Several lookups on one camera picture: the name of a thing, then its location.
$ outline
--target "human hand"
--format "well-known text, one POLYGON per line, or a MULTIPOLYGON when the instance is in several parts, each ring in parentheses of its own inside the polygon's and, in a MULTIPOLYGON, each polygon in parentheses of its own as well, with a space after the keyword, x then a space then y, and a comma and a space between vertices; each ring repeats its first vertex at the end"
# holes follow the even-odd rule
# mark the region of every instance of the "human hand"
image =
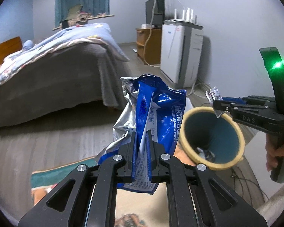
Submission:
POLYGON ((278 166, 276 157, 284 157, 284 144, 278 149, 275 149, 271 141, 271 135, 266 134, 266 168, 268 171, 271 171, 273 168, 276 168, 278 166))

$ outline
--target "wooden nightstand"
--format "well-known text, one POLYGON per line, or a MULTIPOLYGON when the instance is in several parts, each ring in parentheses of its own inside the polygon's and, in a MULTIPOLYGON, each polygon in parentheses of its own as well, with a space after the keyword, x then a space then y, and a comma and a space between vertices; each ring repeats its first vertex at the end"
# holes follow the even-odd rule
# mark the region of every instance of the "wooden nightstand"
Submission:
POLYGON ((144 64, 145 60, 151 64, 160 64, 161 61, 161 37, 162 37, 162 30, 161 29, 136 29, 137 31, 137 54, 138 57, 142 59, 144 64), (149 38, 146 46, 145 42, 149 37, 151 31, 151 37, 149 38))

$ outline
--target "silver rivet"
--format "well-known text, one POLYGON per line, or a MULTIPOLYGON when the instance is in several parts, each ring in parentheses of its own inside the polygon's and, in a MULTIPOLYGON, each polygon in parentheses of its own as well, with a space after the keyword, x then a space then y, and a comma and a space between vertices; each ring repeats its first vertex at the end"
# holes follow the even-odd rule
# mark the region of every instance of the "silver rivet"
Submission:
POLYGON ((77 170, 80 172, 84 172, 86 170, 86 165, 78 165, 77 170))
POLYGON ((113 159, 115 160, 115 161, 119 161, 119 160, 122 160, 122 155, 120 155, 120 154, 116 154, 116 155, 114 155, 114 157, 113 157, 113 159))
POLYGON ((199 164, 199 165, 197 165, 197 169, 198 169, 199 171, 205 171, 205 170, 206 170, 206 165, 204 165, 204 164, 199 164))
POLYGON ((168 159, 170 159, 170 155, 169 154, 162 154, 161 159, 168 160, 168 159))

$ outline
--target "blue plastic package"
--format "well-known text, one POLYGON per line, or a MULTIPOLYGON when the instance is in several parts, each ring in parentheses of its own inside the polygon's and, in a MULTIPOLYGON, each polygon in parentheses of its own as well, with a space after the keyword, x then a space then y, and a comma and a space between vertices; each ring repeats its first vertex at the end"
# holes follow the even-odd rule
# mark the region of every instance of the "blue plastic package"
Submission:
POLYGON ((127 105, 113 127, 114 142, 96 159, 101 164, 117 154, 119 147, 128 143, 135 131, 134 182, 118 184, 118 188, 153 194, 158 184, 149 180, 146 131, 151 130, 153 141, 163 144, 166 153, 174 153, 185 109, 186 90, 173 90, 160 77, 149 74, 121 79, 127 105))

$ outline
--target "cushion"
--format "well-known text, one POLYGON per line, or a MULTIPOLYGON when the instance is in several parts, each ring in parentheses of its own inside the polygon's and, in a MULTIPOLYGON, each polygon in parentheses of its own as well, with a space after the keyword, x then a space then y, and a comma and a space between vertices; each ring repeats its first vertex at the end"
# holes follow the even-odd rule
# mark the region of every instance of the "cushion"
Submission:
POLYGON ((79 14, 81 12, 81 8, 82 7, 83 7, 82 4, 78 4, 76 6, 71 7, 68 10, 68 14, 67 14, 66 20, 75 19, 77 14, 79 14))

